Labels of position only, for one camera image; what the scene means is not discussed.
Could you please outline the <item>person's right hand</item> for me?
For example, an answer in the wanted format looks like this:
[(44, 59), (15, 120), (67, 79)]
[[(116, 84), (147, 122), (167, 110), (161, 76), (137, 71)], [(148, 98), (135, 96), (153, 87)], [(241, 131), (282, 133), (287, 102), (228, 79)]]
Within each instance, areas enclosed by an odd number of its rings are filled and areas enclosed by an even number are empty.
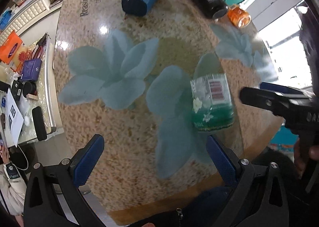
[(300, 176), (303, 175), (306, 167), (306, 163), (309, 159), (318, 161), (319, 159), (319, 146), (311, 146), (309, 148), (308, 155), (301, 152), (300, 138), (296, 141), (294, 145), (294, 165)]

